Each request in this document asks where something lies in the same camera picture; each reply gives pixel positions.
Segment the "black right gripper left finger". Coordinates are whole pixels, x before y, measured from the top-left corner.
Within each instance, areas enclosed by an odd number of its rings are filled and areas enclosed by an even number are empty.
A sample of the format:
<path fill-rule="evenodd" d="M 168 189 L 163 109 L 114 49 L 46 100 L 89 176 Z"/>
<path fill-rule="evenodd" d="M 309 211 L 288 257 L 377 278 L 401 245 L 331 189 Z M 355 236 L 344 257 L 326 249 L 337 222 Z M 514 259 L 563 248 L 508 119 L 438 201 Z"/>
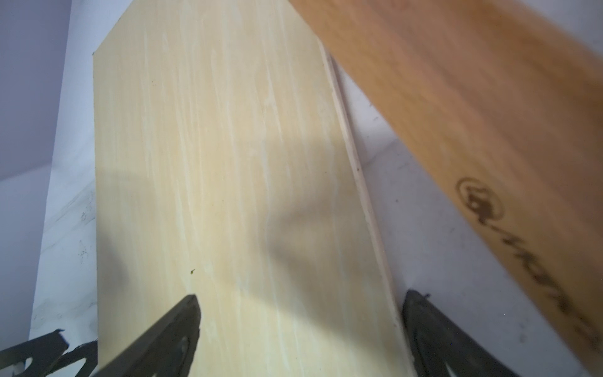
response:
<path fill-rule="evenodd" d="M 187 376 L 200 335 L 201 309 L 187 295 L 97 376 Z"/>

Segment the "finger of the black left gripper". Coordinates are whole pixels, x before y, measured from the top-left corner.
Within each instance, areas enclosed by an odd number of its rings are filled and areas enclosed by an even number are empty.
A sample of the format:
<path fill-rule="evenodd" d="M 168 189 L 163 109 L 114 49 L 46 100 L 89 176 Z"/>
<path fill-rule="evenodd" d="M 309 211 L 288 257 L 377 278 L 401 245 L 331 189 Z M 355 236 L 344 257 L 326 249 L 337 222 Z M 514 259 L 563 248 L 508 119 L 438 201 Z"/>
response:
<path fill-rule="evenodd" d="M 25 363 L 31 358 L 31 364 L 20 376 L 46 376 L 69 348 L 61 334 L 61 329 L 36 339 L 23 342 L 1 351 L 1 369 Z"/>
<path fill-rule="evenodd" d="M 75 362 L 84 360 L 84 365 L 78 370 L 75 377 L 89 377 L 92 375 L 98 363 L 97 340 L 76 347 L 69 353 L 65 353 L 52 365 L 46 376 L 66 368 Z"/>

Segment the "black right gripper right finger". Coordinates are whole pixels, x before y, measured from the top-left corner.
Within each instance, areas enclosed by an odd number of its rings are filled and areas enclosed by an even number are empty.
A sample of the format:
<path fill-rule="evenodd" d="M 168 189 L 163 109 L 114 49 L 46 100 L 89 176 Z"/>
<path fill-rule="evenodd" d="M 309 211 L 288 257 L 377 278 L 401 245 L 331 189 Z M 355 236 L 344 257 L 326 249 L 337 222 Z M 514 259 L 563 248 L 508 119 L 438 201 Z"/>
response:
<path fill-rule="evenodd" d="M 401 310 L 417 375 L 517 375 L 475 342 L 425 295 L 409 290 Z"/>

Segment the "light plywood board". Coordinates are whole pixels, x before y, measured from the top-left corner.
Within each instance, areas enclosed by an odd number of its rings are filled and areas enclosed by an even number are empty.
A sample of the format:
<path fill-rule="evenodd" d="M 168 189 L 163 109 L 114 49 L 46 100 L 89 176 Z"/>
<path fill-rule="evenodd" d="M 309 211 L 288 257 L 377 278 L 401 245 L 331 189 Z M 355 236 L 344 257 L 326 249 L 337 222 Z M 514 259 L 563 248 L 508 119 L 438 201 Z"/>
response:
<path fill-rule="evenodd" d="M 322 43 L 286 1 L 135 1 L 94 52 L 99 356 L 184 296 L 194 376 L 412 376 Z"/>

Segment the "small wooden easel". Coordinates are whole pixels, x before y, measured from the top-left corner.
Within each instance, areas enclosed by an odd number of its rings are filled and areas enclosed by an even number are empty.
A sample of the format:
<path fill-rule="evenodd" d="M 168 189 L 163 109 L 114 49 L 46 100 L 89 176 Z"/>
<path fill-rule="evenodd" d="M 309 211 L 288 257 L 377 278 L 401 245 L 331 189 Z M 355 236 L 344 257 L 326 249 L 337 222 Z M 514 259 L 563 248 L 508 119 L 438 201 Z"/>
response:
<path fill-rule="evenodd" d="M 601 58 L 516 1 L 293 7 L 600 376 Z"/>

